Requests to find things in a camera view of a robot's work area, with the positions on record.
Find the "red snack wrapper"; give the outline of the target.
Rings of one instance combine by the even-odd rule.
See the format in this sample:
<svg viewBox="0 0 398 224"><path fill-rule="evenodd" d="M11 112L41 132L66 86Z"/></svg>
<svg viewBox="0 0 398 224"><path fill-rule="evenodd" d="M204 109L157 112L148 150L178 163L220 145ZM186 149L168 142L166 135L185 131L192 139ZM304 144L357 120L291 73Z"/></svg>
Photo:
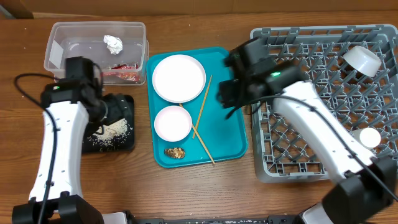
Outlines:
<svg viewBox="0 0 398 224"><path fill-rule="evenodd" d="M124 63L117 64L110 67L110 70L128 70L128 72L104 72L105 77L118 77L123 80L136 82L140 80L140 75L138 72L130 72L130 70L138 69L139 65L137 63Z"/></svg>

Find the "white napkin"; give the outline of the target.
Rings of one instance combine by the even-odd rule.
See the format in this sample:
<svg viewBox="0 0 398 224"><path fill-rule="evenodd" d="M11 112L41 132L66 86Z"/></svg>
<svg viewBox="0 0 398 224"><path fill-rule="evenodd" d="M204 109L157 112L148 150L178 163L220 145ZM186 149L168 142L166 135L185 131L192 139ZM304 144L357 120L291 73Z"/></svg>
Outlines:
<svg viewBox="0 0 398 224"><path fill-rule="evenodd" d="M117 55L123 50L123 42L119 37L104 35L103 42L112 55Z"/></svg>

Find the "wooden chopstick slanted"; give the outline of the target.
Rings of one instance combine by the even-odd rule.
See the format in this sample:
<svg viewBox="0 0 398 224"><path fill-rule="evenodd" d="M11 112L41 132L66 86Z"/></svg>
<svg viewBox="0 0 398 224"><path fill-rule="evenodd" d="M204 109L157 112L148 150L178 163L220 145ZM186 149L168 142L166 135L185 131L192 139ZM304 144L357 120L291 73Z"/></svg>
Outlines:
<svg viewBox="0 0 398 224"><path fill-rule="evenodd" d="M214 159L213 159L213 156L211 155L211 153L210 153L210 151L208 150L206 144L205 144L204 141L202 140L202 138L201 138L200 134L198 133L196 127L193 125L192 120L191 120L191 127L192 127L193 132L195 133L195 135L198 137L198 140L200 141L200 143L201 143L202 147L204 148L205 152L207 153L208 157L210 158L211 163L212 163L213 165L215 165L215 161L214 161Z"/></svg>

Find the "large white plate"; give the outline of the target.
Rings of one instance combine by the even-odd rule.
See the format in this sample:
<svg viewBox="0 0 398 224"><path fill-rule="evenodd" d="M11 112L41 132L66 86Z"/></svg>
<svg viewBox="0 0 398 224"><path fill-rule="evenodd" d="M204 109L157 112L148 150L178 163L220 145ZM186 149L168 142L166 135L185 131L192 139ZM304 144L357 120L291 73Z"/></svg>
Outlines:
<svg viewBox="0 0 398 224"><path fill-rule="evenodd" d="M171 103L186 103L204 89L206 72L194 57L177 54L162 59L152 74L155 92Z"/></svg>

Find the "white bowl with crumbs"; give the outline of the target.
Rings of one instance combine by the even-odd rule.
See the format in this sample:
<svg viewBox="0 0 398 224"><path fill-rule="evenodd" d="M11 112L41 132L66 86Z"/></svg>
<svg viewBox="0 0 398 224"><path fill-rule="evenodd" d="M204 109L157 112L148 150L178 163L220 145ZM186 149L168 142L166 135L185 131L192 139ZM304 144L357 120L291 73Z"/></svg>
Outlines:
<svg viewBox="0 0 398 224"><path fill-rule="evenodd" d="M188 136L192 128L192 118L180 106L167 106L160 110L154 120L156 134L168 142L177 142Z"/></svg>

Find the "brown food scrap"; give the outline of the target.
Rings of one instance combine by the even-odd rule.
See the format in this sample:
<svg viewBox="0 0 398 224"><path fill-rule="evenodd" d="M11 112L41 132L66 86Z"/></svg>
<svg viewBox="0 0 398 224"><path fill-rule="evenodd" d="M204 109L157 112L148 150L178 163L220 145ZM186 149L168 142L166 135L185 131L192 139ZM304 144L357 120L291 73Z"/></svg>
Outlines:
<svg viewBox="0 0 398 224"><path fill-rule="evenodd" d="M164 154L172 159L183 159L185 157L185 151L181 147L166 149Z"/></svg>

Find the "grey-green bowl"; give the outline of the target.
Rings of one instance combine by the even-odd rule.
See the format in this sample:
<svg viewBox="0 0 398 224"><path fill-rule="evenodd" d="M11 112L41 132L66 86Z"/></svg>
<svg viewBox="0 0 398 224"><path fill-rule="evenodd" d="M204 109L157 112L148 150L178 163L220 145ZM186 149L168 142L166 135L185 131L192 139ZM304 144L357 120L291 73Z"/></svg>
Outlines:
<svg viewBox="0 0 398 224"><path fill-rule="evenodd" d="M362 46L353 47L343 58L348 65L368 77L375 77L382 63L375 53Z"/></svg>

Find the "small white cup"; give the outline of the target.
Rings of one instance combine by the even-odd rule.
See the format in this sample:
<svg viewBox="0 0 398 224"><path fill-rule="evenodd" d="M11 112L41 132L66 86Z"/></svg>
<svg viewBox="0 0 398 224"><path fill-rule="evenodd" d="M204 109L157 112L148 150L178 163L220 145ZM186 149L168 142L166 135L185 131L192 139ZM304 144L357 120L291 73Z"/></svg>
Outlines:
<svg viewBox="0 0 398 224"><path fill-rule="evenodd" d="M367 149L374 149L381 142L381 135L374 128L357 129L352 131L351 135Z"/></svg>

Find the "wooden chopstick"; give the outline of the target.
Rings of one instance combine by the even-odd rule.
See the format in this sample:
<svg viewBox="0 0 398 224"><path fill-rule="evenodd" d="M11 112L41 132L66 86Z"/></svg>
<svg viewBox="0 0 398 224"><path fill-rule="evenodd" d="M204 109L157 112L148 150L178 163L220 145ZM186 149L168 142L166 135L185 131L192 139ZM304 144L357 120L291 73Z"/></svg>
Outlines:
<svg viewBox="0 0 398 224"><path fill-rule="evenodd" d="M207 87L206 87L206 91L205 91L205 95L203 97L203 101L202 101L202 104L201 104L200 112L198 114L198 118L197 118L197 121L196 121L196 124L195 124L195 128L196 129L198 128L198 125L199 125L200 120L201 120L202 112L203 112L203 109L205 107L205 103L206 103L206 99L207 99L207 96L208 96L208 92L210 90L212 79L213 79L213 75L210 76L209 82L208 82Z"/></svg>

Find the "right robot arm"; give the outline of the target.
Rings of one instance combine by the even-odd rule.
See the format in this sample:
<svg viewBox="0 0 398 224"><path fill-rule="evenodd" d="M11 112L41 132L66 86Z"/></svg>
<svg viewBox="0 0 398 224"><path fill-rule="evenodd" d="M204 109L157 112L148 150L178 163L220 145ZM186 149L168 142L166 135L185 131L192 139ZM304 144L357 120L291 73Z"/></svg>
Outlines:
<svg viewBox="0 0 398 224"><path fill-rule="evenodd" d="M220 82L218 101L236 111L267 101L288 119L326 168L334 187L294 223L365 223L397 200L397 164L377 158L345 129L320 99L313 83L290 61L236 69Z"/></svg>

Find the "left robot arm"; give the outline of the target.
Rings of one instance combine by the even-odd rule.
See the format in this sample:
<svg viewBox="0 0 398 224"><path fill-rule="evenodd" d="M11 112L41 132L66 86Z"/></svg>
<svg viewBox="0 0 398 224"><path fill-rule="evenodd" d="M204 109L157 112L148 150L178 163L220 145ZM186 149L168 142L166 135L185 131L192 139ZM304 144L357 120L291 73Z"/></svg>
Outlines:
<svg viewBox="0 0 398 224"><path fill-rule="evenodd" d="M13 223L135 223L122 212L102 214L84 198L80 164L84 138L132 114L126 95L103 95L97 80L61 79L41 94L44 141L39 171L26 204L16 205Z"/></svg>

